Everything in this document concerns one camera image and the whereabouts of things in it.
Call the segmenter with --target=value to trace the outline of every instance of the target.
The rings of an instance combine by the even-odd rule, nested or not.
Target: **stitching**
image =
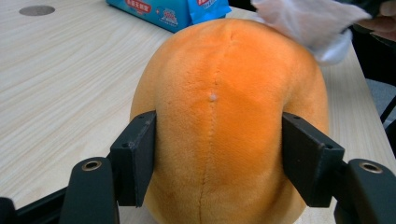
[[[233,39],[233,34],[230,35],[230,41]],[[204,169],[204,176],[202,178],[202,188],[201,188],[201,195],[200,195],[200,199],[199,199],[199,223],[202,223],[202,199],[204,196],[204,188],[205,188],[205,183],[207,180],[207,169],[208,169],[208,164],[209,164],[209,160],[211,158],[211,155],[213,154],[213,135],[215,132],[215,110],[216,110],[216,104],[217,104],[217,93],[216,93],[216,89],[219,85],[219,73],[220,70],[217,69],[216,73],[214,75],[214,80],[213,80],[213,84],[212,84],[212,91],[210,92],[210,109],[211,109],[211,127],[209,130],[209,150],[207,152],[207,156],[205,158],[205,169]]]

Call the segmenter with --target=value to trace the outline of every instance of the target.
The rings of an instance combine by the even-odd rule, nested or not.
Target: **tissue paper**
[[[341,62],[347,55],[351,24],[371,16],[359,7],[333,0],[251,0],[258,18],[305,46],[320,65]]]

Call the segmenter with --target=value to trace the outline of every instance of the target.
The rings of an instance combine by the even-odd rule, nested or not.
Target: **seam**
[[[230,42],[233,39],[233,34],[230,35]],[[231,46],[231,44],[229,44],[229,46],[223,51],[223,57],[221,57],[221,59],[224,59],[224,56],[226,54],[226,52],[228,52],[228,48]],[[217,105],[217,101],[218,101],[218,96],[217,96],[217,88],[219,85],[219,76],[220,76],[220,70],[219,70],[219,65],[222,64],[222,61],[218,62],[218,68],[216,69],[215,75],[214,75],[214,80],[213,80],[213,84],[212,84],[212,88],[211,88],[211,92],[210,92],[210,112],[211,112],[211,126],[209,129],[209,149],[207,152],[207,156],[205,158],[205,169],[204,169],[204,175],[202,178],[202,183],[201,183],[201,195],[200,195],[200,199],[199,199],[199,223],[202,223],[202,199],[204,197],[204,189],[205,189],[205,184],[207,181],[207,170],[208,170],[208,164],[209,164],[209,160],[213,155],[213,137],[214,137],[214,132],[215,132],[215,126],[216,126],[216,118],[215,118],[215,111],[216,111],[216,105]]]

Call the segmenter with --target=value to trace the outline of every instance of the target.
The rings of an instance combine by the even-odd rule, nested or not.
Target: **floor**
[[[373,81],[371,79],[366,79],[366,81],[373,95],[378,114],[381,116],[389,102],[396,95],[396,88],[382,82]],[[396,108],[390,113],[388,119],[384,123],[384,127],[387,127],[395,119]]]

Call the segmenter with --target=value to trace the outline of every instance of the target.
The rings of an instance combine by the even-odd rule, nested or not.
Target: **round hole in table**
[[[24,16],[45,16],[54,11],[55,8],[50,6],[31,6],[22,8],[20,13]]]

